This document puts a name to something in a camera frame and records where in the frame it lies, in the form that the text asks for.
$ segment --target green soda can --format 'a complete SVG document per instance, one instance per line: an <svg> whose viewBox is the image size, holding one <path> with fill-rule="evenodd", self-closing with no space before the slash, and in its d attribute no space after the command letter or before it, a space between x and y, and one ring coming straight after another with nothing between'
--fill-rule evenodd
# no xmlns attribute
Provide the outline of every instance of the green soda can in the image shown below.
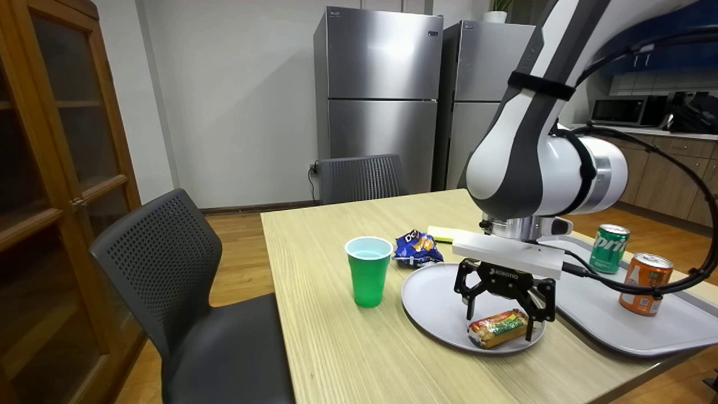
<svg viewBox="0 0 718 404"><path fill-rule="evenodd" d="M602 224L591 252L591 268L602 274L615 274L628 244L632 232L617 224Z"/></svg>

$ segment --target soda can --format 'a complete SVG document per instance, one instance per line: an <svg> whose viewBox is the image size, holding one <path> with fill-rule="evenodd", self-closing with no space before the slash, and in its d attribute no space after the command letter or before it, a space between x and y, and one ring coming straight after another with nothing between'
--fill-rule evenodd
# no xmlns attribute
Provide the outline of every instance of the soda can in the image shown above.
<svg viewBox="0 0 718 404"><path fill-rule="evenodd" d="M632 232L617 224L602 224L591 252L591 268L602 274L615 274L628 244Z"/></svg>
<svg viewBox="0 0 718 404"><path fill-rule="evenodd" d="M661 288L671 280L673 264L668 259L653 256L653 253L637 253L634 256L628 272L627 272L627 285L641 285L641 288ZM622 295L619 303L637 315L655 317L661 308L661 296L653 295Z"/></svg>

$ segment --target refrigerator door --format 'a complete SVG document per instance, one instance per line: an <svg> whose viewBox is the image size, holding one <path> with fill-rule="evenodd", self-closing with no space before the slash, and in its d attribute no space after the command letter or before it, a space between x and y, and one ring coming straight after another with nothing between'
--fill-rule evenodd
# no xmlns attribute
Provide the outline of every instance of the refrigerator door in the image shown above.
<svg viewBox="0 0 718 404"><path fill-rule="evenodd" d="M534 25L461 22L457 102L501 102Z"/></svg>
<svg viewBox="0 0 718 404"><path fill-rule="evenodd" d="M475 149L485 139L501 104L454 104L448 189L457 189Z"/></svg>
<svg viewBox="0 0 718 404"><path fill-rule="evenodd" d="M401 154L407 191L432 189L435 102L332 102L328 157Z"/></svg>
<svg viewBox="0 0 718 404"><path fill-rule="evenodd" d="M443 16L328 6L331 98L435 98Z"/></svg>

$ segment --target black cable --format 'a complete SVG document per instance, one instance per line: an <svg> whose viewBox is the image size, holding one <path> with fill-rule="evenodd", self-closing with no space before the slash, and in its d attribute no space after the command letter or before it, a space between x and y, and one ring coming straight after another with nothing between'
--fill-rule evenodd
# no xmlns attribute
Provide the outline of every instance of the black cable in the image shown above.
<svg viewBox="0 0 718 404"><path fill-rule="evenodd" d="M578 129L573 133L624 139L624 142L644 145L646 153L655 153L655 154L669 159L673 167L678 167L682 173L687 173L692 177L692 181L700 189L700 194L703 194L703 198L706 198L706 202L709 206L714 230L711 230L711 244L709 244L709 252L707 252L700 270L694 268L687 278L669 282L669 285L641 288L641 285L627 285L627 282L617 282L614 278L605 278L582 256L578 256L576 252L567 252L567 253L573 256L576 260L580 260L584 264L584 270L580 264L571 264L571 262L567 262L563 270L568 274L576 274L576 277L600 280L606 288L624 292L624 295L655 295L655 296L676 295L676 292L689 290L689 288L703 282L706 278L709 278L714 274L717 264L718 264L718 206L717 206L717 199L714 199L709 187L687 164L678 162L676 157L668 154L664 151L661 151L661 149L655 149L655 145L651 145L646 142L641 142L641 139L636 139L636 136L632 136L627 133L619 133L619 130L614 130L614 129L596 129L596 125Z"/></svg>

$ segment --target chair backrest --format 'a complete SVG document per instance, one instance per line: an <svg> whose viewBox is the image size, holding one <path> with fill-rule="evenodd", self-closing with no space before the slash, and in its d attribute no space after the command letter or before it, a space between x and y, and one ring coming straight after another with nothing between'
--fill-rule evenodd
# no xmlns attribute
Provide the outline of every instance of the chair backrest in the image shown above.
<svg viewBox="0 0 718 404"><path fill-rule="evenodd" d="M398 154L335 157L319 162L319 198L323 204L405 194L405 170Z"/></svg>
<svg viewBox="0 0 718 404"><path fill-rule="evenodd" d="M211 310L223 242L183 189L118 219L90 253L164 360Z"/></svg>

